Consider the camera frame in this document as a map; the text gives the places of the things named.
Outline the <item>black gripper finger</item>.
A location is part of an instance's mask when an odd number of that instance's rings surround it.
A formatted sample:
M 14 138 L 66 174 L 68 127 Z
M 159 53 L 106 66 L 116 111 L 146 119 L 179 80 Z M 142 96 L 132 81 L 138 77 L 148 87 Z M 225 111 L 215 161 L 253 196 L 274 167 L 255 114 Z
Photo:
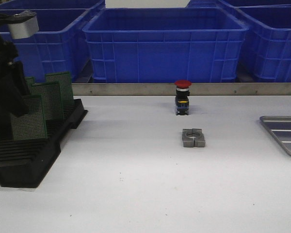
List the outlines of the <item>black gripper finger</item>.
M 25 103 L 24 96 L 29 95 L 30 91 L 27 86 L 23 64 L 17 61 L 9 66 L 7 78 L 7 109 L 15 116 L 23 116 L 29 112 Z

